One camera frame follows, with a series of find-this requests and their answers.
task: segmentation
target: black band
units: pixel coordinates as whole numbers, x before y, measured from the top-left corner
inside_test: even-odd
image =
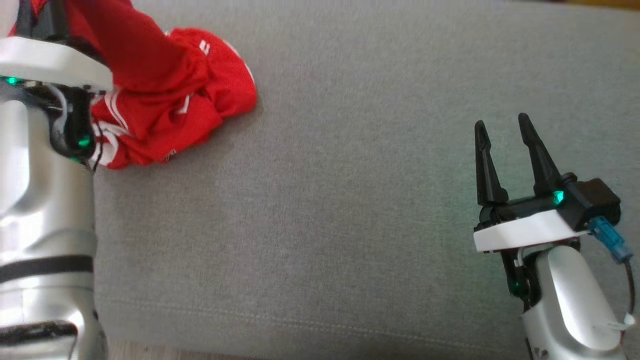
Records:
[[[93,258],[87,255],[55,256],[33,259],[0,266],[0,284],[36,275],[61,272],[93,272]]]

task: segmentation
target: red cloth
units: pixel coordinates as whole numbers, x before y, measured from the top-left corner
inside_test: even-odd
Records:
[[[32,0],[36,13],[44,3]],[[251,72],[215,35],[165,35],[130,0],[65,0],[65,7],[71,34],[89,40],[113,72],[115,90],[92,106],[96,136],[98,127],[104,134],[101,164],[166,162],[255,107]]]

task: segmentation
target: black cable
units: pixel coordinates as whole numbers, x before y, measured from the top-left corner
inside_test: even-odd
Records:
[[[625,261],[625,269],[627,270],[627,279],[629,281],[629,315],[633,315],[636,310],[636,284],[634,282],[634,273],[631,269],[631,263],[629,260]]]
[[[104,133],[102,133],[102,128],[98,125],[98,132],[100,133],[100,150],[98,151],[98,157],[95,159],[95,164],[93,164],[93,173],[98,170],[98,164],[102,159],[102,150],[104,148]]]

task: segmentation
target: wooden floor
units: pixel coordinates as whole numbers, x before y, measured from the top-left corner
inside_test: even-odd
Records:
[[[109,341],[109,360],[246,360],[242,357],[211,355],[131,343],[128,341]]]

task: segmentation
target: stitching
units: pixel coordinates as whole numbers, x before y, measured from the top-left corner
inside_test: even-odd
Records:
[[[100,297],[101,300],[105,300],[106,302],[121,302],[124,304],[136,306],[138,309],[153,310],[154,308],[156,309],[164,308],[174,313],[216,316],[219,318],[232,317],[232,318],[238,318],[242,321],[249,322],[249,323],[255,322],[255,323],[264,323],[268,325],[280,325],[280,326],[291,327],[295,329],[308,329],[313,331],[347,334],[347,335],[359,336],[363,338],[370,338],[372,336],[388,336],[391,338],[402,340],[403,342],[419,341],[422,343],[433,343],[438,345],[446,345],[449,347],[467,348],[467,350],[487,350],[490,352],[507,354],[507,352],[505,352],[503,349],[481,347],[473,344],[457,343],[453,341],[425,338],[422,336],[415,336],[415,335],[409,335],[409,334],[399,334],[396,332],[383,331],[383,330],[377,330],[377,329],[366,329],[363,327],[354,327],[354,326],[348,326],[348,325],[337,325],[332,323],[314,322],[314,321],[307,321],[307,320],[295,320],[290,318],[279,318],[276,316],[258,315],[258,314],[251,314],[251,313],[238,313],[235,311],[229,311],[224,309],[211,309],[211,308],[207,309],[204,307],[197,307],[197,306],[191,309],[184,309],[182,307],[175,306],[175,305],[156,304],[154,302],[144,301],[144,300],[129,300],[129,299],[121,299],[121,298],[115,298],[115,297],[105,297],[100,294],[96,294],[96,295]]]

